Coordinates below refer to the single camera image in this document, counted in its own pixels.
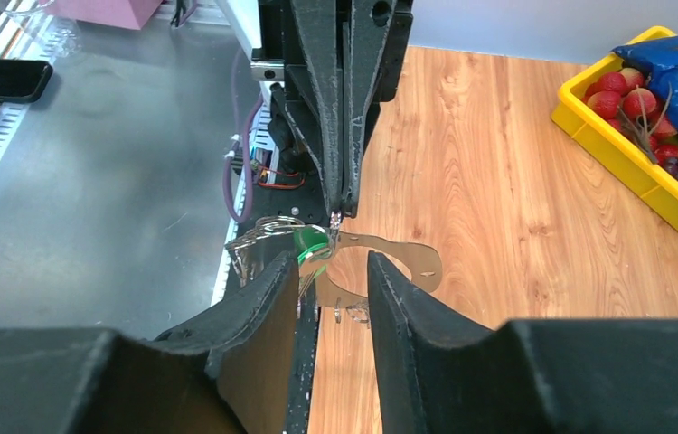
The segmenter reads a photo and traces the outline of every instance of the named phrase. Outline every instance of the wooden surface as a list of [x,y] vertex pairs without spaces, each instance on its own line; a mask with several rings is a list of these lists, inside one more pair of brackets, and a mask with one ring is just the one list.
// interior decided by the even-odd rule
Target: wooden surface
[[[550,121],[578,65],[411,48],[344,229],[436,248],[434,296],[486,326],[678,316],[678,233]],[[365,251],[330,275],[365,293]],[[311,434],[381,432],[371,332],[322,321]]]

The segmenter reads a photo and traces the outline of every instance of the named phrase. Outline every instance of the transparent glass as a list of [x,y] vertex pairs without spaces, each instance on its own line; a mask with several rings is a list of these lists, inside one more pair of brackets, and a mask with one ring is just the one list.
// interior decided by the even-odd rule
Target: transparent glass
[[0,0],[0,11],[12,18],[33,42],[52,57],[69,57],[81,49],[78,23],[49,14],[57,0]]

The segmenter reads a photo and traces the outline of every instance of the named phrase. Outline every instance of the gray metal surface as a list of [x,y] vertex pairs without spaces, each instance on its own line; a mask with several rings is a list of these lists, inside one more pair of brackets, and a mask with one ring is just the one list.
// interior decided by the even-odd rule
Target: gray metal surface
[[[155,337],[211,304],[240,47],[226,26],[80,26],[0,163],[0,327]],[[236,73],[245,113],[259,88]]]

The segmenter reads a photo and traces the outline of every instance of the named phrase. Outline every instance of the smartphone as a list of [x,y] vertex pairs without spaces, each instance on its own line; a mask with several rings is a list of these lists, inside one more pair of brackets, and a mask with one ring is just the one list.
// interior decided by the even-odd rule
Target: smartphone
[[47,61],[0,59],[0,102],[25,104],[37,101],[53,72]]

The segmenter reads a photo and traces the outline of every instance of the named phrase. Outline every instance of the yellow basket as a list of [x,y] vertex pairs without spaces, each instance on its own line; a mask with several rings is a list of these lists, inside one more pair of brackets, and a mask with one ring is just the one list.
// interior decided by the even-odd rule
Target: yellow basket
[[[674,36],[666,27],[646,30],[629,43]],[[678,182],[581,101],[587,87],[621,59],[610,53],[560,88],[552,120],[678,231]]]

